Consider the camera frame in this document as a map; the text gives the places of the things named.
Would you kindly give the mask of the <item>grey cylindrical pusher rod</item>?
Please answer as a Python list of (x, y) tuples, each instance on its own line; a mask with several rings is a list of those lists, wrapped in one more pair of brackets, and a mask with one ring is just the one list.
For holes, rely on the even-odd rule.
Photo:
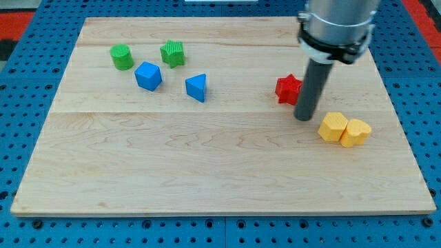
[(332, 67), (333, 63), (324, 64), (309, 60), (294, 109), (294, 117), (299, 121), (309, 121), (313, 117)]

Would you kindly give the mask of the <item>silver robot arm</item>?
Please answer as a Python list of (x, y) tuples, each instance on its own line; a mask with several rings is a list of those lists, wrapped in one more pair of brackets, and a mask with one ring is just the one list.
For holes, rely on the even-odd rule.
[(309, 57), (294, 116), (310, 120), (333, 64), (351, 65), (368, 48), (380, 0), (309, 0), (298, 13), (298, 42)]

